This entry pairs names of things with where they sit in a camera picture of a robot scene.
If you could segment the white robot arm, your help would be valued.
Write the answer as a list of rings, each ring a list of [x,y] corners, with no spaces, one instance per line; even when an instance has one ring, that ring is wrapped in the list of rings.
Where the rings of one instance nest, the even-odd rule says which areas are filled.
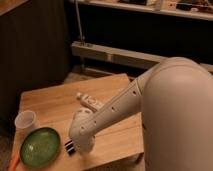
[[[93,114],[76,114],[69,130],[76,151],[95,135],[142,114],[146,171],[213,171],[213,74],[182,57],[155,65]]]

